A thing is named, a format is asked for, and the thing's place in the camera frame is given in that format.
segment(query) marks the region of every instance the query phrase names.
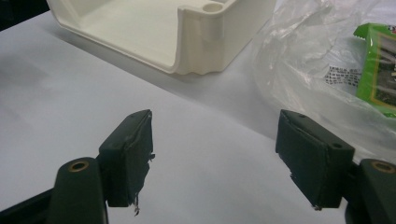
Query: clear plastic bag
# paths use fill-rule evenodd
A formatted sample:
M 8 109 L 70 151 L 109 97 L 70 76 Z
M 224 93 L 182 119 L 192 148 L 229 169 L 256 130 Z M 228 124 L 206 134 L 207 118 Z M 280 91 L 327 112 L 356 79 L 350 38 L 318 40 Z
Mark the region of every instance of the clear plastic bag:
M 357 149 L 396 162 L 396 119 L 355 96 L 366 22 L 395 24 L 394 0 L 285 0 L 254 39 L 256 82 L 271 106 L 306 114 Z

